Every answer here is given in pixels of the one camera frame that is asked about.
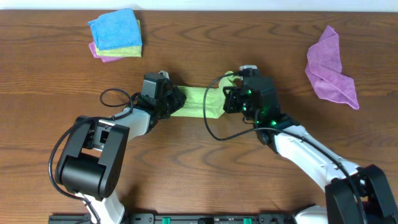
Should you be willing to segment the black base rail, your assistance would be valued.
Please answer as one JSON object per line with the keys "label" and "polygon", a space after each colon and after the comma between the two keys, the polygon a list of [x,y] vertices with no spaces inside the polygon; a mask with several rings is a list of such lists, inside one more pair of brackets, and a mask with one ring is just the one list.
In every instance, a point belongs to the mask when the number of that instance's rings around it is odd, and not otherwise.
{"label": "black base rail", "polygon": [[288,213],[260,213],[257,215],[171,215],[132,213],[125,215],[125,224],[294,224],[296,220]]}

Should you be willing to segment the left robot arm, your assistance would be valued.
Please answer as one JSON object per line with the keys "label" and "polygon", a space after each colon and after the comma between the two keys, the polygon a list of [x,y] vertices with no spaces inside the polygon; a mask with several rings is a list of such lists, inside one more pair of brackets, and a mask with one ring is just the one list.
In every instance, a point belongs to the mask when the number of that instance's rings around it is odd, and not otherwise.
{"label": "left robot arm", "polygon": [[147,134],[160,119],[184,106],[185,95],[166,71],[147,73],[142,90],[110,117],[79,116],[57,141],[65,147],[50,181],[61,194],[80,200],[85,215],[51,215],[49,223],[132,223],[116,193],[127,143]]}

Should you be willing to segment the blue folded cloth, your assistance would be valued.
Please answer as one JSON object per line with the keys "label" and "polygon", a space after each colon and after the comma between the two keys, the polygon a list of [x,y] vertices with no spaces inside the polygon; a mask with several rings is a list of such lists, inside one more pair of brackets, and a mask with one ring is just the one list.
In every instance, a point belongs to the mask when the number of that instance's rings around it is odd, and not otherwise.
{"label": "blue folded cloth", "polygon": [[102,14],[88,25],[99,50],[142,45],[141,28],[130,8]]}

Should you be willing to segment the green folded cloth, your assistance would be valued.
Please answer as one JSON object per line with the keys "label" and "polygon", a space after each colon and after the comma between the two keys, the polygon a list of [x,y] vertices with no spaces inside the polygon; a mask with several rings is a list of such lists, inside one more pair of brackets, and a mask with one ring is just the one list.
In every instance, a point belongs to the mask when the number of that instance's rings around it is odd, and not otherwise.
{"label": "green folded cloth", "polygon": [[142,45],[133,46],[133,47],[123,47],[113,50],[99,50],[96,47],[96,53],[100,56],[109,56],[109,57],[141,57]]}

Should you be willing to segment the light green cloth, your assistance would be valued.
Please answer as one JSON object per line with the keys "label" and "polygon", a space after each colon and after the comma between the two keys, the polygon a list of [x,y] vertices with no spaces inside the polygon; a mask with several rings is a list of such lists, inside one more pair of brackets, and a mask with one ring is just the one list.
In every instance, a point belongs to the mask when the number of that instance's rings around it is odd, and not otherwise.
{"label": "light green cloth", "polygon": [[218,119],[224,113],[225,96],[224,87],[233,86],[238,77],[232,71],[213,80],[207,87],[178,86],[187,99],[183,108],[174,112],[171,116],[203,118],[205,110],[206,118]]}

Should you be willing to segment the purple folded cloth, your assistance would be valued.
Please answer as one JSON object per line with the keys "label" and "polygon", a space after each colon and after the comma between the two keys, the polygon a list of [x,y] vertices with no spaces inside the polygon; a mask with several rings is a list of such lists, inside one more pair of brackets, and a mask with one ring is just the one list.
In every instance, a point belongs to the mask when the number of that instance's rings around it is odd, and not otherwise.
{"label": "purple folded cloth", "polygon": [[90,52],[94,58],[99,58],[102,60],[102,62],[107,63],[107,62],[113,62],[117,61],[120,59],[123,59],[122,57],[109,57],[109,56],[100,56],[96,53],[96,46],[94,42],[91,42],[88,44],[88,47],[90,49]]}

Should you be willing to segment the purple crumpled cloth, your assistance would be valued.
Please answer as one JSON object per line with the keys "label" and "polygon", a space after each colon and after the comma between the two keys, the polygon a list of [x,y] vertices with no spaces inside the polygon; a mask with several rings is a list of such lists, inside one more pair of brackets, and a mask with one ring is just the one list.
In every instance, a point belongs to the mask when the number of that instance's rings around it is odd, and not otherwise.
{"label": "purple crumpled cloth", "polygon": [[327,26],[318,42],[307,51],[305,73],[320,99],[347,104],[358,110],[354,80],[342,74],[342,69],[339,35]]}

